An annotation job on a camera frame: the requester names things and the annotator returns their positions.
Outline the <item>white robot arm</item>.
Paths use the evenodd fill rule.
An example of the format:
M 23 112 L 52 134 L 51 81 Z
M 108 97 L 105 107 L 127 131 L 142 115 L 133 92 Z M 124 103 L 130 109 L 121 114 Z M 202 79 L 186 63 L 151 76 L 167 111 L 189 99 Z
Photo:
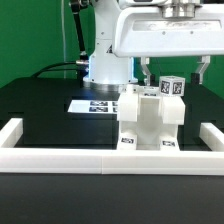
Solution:
M 199 56 L 203 74 L 212 55 L 224 55 L 224 2 L 204 0 L 70 0 L 76 28 L 79 13 L 94 8 L 95 49 L 87 54 L 78 35 L 88 87 L 114 91 L 135 83 L 133 60 Z

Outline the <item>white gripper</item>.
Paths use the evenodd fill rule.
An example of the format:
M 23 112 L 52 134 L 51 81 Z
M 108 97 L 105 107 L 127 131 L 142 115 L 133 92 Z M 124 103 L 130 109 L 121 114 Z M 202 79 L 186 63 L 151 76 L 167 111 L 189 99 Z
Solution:
M 114 28 L 113 53 L 141 57 L 144 84 L 154 75 L 149 57 L 200 56 L 191 74 L 192 84 L 202 84 L 210 65 L 208 55 L 224 54 L 224 4 L 200 0 L 120 0 L 121 12 Z

